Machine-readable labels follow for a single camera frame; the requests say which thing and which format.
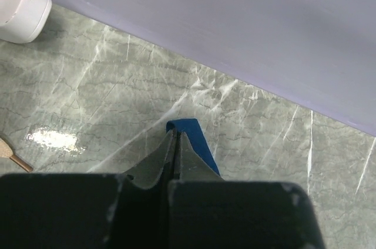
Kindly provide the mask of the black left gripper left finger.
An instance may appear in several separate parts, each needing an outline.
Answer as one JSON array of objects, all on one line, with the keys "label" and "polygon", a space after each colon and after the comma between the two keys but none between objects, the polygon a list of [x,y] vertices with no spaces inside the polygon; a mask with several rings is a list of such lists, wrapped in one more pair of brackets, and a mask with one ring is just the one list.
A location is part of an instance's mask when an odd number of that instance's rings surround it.
[{"label": "black left gripper left finger", "polygon": [[174,131],[169,131],[156,150],[126,172],[126,177],[140,189],[151,189],[162,178],[164,168],[171,166],[174,158]]}]

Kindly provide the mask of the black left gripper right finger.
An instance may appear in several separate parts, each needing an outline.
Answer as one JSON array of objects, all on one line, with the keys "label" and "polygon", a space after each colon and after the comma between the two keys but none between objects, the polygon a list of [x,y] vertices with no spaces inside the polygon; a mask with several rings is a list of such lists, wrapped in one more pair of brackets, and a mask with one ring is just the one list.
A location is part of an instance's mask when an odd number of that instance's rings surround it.
[{"label": "black left gripper right finger", "polygon": [[222,178],[193,150],[185,132],[179,134],[179,147],[177,151],[174,172],[179,180],[222,181]]}]

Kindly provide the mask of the blue t-shirt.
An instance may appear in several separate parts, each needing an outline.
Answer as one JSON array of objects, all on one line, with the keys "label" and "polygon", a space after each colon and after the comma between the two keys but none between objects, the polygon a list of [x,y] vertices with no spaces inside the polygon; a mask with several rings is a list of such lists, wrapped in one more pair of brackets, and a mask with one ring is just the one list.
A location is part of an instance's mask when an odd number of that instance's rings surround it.
[{"label": "blue t-shirt", "polygon": [[166,131],[176,129],[186,133],[194,152],[217,174],[220,175],[218,166],[214,161],[206,138],[199,121],[196,118],[170,120],[166,123]]}]

